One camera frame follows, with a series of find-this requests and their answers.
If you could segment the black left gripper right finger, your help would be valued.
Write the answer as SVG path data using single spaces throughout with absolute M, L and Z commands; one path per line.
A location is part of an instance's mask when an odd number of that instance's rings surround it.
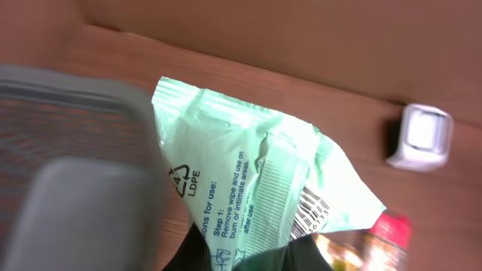
M 316 246 L 312 236 L 304 236 L 288 244 L 282 271 L 333 271 Z

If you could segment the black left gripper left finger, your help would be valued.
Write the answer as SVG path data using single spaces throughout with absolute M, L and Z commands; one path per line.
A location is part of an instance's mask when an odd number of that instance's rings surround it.
M 192 224 L 168 264 L 162 271 L 210 271 L 209 248 L 196 224 Z

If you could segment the orange spaghetti pasta packet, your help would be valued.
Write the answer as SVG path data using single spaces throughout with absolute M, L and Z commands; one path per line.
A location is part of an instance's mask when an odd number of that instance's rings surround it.
M 404 271 L 411 238 L 411 222 L 403 215 L 381 214 L 372 228 L 363 230 L 354 245 L 316 234 L 321 255 L 336 271 Z

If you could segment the teal wet wipes packet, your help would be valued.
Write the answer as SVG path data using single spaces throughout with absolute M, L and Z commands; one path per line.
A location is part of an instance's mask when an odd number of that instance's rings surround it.
M 273 109 L 161 78 L 160 149 L 208 247 L 210 270 L 279 268 L 289 242 L 364 230 L 385 206 L 340 146 Z

